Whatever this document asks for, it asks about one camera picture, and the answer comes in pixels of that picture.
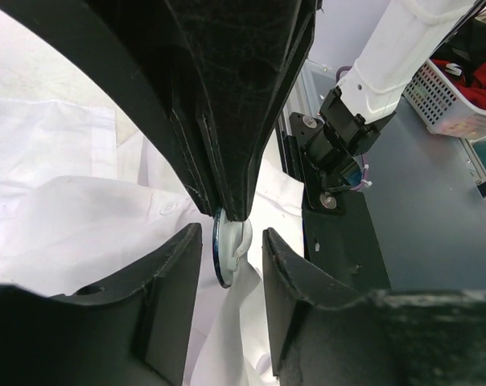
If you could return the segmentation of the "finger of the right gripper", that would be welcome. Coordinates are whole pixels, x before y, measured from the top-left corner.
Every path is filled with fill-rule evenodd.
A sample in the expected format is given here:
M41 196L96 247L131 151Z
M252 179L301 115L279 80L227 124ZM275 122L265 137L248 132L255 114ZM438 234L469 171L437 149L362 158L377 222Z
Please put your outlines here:
M101 88L171 164L200 212L221 206L201 129L203 93L164 1L0 1Z
M191 81L172 78L167 154L199 210L249 217L262 155L312 45L317 1L169 1Z

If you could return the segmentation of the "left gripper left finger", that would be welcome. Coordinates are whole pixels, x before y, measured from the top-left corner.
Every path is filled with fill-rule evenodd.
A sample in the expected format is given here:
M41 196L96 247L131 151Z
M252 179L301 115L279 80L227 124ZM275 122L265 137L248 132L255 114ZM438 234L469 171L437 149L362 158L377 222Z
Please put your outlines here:
M72 295L0 285L0 385L180 385L202 229Z

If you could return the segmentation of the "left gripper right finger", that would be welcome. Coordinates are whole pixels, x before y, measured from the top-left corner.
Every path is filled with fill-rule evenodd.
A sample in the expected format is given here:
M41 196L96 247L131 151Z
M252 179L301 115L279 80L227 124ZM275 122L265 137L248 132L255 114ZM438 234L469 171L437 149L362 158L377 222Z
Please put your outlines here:
M262 234L272 372L282 385L486 385L486 291L360 294Z

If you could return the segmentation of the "blue round brooch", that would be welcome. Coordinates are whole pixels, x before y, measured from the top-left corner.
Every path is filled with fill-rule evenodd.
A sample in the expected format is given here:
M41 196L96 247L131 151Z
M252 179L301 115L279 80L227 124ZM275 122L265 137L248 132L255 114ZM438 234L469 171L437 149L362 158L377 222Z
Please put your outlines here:
M252 239L250 219L231 221L225 209L217 210L212 230L212 256L216 279L222 288L233 284L240 259L249 251Z

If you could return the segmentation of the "white garment shirt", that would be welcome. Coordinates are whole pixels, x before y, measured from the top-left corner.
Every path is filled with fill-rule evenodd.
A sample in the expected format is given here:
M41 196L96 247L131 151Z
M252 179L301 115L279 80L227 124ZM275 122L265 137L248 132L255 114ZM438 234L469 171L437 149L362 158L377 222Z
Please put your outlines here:
M19 284L37 294L71 294L79 285L101 279L161 246L172 231L199 220L212 230L212 219L201 215L163 156L142 133L134 133L117 149L114 161L115 113L62 101L22 101L0 98L0 282ZM114 165L156 162L149 183L124 182L112 176ZM194 385L280 385L272 376L262 285L262 231L283 232L301 252L301 183L266 160L262 162L250 220L253 242L249 264L260 279L242 299L241 338L245 380L215 380L214 365L195 372L199 353L213 321L216 331L227 291L216 283L205 246L200 270L200 295L193 319L193 340L187 355L186 380Z

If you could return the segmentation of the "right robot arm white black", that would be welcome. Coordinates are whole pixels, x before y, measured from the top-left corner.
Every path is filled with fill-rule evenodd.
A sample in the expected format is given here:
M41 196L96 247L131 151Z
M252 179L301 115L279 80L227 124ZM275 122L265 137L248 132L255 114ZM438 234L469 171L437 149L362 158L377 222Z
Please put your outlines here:
M271 130L315 37L319 1L0 1L106 92L199 210L249 217ZM315 165L366 152L471 1L392 1L323 106Z

